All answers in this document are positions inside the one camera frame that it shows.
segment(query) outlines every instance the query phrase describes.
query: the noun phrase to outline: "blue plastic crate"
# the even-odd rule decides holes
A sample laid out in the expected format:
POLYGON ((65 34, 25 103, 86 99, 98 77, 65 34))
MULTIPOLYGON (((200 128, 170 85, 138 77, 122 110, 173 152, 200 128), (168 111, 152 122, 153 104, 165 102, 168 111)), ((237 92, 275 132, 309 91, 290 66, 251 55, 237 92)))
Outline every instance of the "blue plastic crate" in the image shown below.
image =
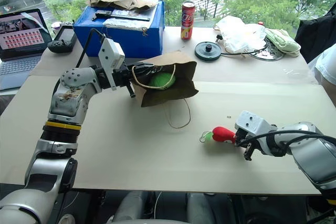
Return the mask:
MULTIPOLYGON (((97 10, 113 10, 113 8, 87 6, 73 25, 77 38, 83 47, 89 37, 90 29, 95 28, 118 42, 126 58, 148 59, 162 54, 164 30, 164 3, 162 1, 159 1, 157 5, 152 25, 146 31, 147 36, 144 36, 142 31, 104 27, 105 19, 103 18, 92 21, 92 17, 97 10)), ((99 49, 99 36, 93 33, 86 53, 90 57, 97 57, 99 49)))

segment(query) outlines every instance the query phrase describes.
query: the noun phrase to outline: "white shirt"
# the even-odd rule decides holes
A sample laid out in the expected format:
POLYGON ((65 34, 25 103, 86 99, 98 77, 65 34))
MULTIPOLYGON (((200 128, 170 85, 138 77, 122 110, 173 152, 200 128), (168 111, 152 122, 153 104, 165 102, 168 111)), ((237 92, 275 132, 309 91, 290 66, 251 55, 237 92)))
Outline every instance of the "white shirt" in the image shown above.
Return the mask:
POLYGON ((336 85, 336 44, 326 49, 323 53, 318 55, 308 64, 310 69, 315 70, 315 77, 320 83, 321 80, 317 71, 322 75, 327 81, 336 85))

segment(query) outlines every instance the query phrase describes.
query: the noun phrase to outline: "black bag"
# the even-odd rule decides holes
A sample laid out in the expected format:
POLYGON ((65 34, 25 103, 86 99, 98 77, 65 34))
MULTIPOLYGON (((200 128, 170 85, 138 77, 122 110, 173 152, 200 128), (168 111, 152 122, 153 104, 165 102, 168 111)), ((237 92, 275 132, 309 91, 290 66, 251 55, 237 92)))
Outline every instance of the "black bag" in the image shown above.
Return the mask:
POLYGON ((323 17, 301 20, 295 41, 307 63, 336 43, 336 4, 323 17))

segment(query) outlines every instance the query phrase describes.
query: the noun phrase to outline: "white plastic bag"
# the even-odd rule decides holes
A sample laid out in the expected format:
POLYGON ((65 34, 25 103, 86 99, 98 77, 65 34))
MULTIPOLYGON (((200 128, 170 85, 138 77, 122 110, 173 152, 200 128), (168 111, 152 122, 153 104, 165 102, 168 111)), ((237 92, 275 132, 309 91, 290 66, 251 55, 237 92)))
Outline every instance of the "white plastic bag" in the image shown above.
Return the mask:
POLYGON ((223 37, 224 48, 227 52, 251 52, 263 49, 266 45, 265 27, 258 24, 245 24, 240 18, 226 16, 216 26, 223 37))

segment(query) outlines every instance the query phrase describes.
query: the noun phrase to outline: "white table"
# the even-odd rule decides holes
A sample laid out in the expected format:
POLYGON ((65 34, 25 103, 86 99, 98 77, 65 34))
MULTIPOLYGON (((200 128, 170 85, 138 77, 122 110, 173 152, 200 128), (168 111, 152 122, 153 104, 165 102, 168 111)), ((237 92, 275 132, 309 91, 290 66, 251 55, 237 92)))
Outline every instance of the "white table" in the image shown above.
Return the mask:
MULTIPOLYGON (((195 27, 191 40, 187 41, 181 40, 180 31, 180 27, 165 28, 163 53, 180 50, 197 61, 195 81, 317 84, 302 56, 284 57, 279 61, 262 61, 250 56, 245 59, 241 56, 234 56, 232 58, 220 57, 214 62, 204 62, 194 55, 195 46, 203 41, 215 42, 216 31, 212 28, 195 27)), ((31 75, 60 76, 65 70, 76 65, 81 52, 82 47, 78 41, 71 54, 60 55, 46 49, 42 61, 31 75)), ((127 60, 133 62, 142 59, 127 60)), ((85 55, 81 67, 95 64, 99 64, 98 58, 85 55)))
MULTIPOLYGON (((197 61, 194 80, 199 94, 188 99, 192 122, 174 130, 161 106, 140 108, 126 89, 104 90, 91 99, 74 156, 79 161, 75 187, 207 191, 250 194, 318 194, 292 157, 263 156, 246 162, 242 150, 228 144, 201 144, 203 131, 222 125, 234 130, 242 110, 278 126, 311 121, 336 136, 336 110, 322 86, 309 75, 300 56, 266 62, 224 58, 201 62, 194 46, 215 40, 212 29, 195 28, 190 41, 167 27, 165 51, 179 49, 197 61), (287 73, 284 69, 296 69, 287 73)), ((59 75, 76 65, 81 46, 69 55, 46 50, 0 118, 0 183, 23 184, 27 164, 42 132, 53 87, 59 75)), ((85 57, 82 66, 97 63, 85 57)), ((183 101, 171 102, 172 121, 187 120, 183 101)))

